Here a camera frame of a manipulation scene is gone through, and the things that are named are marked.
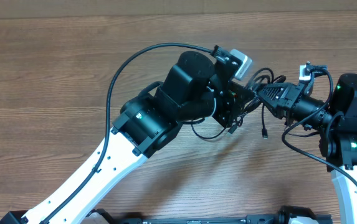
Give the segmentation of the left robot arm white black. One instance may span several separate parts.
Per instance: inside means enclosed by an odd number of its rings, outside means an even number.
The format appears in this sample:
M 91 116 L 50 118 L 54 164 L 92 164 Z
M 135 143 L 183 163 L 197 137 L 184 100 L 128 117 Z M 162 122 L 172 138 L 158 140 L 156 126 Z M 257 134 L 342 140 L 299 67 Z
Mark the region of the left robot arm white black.
M 182 125 L 204 118 L 230 128 L 252 92 L 239 85 L 251 59 L 233 49 L 182 53 L 162 82 L 127 101 L 107 123 L 105 138 L 49 197 L 27 211 L 11 211 L 2 223 L 112 223 L 97 208 L 119 181 L 169 144 Z

